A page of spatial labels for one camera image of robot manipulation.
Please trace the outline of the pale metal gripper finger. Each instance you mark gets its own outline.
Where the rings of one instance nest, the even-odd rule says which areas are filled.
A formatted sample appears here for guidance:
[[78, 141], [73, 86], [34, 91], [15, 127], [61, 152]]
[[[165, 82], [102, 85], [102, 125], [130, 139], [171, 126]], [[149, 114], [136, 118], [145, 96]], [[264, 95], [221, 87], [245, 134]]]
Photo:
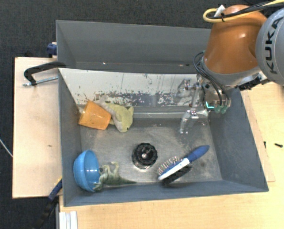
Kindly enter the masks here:
[[191, 83], [191, 78], [184, 78], [177, 88], [177, 97], [194, 97], [201, 90], [201, 86], [198, 82]]
[[198, 121], [207, 120], [208, 112], [206, 110], [187, 110], [180, 121], [180, 134], [185, 133], [187, 127], [193, 126]]

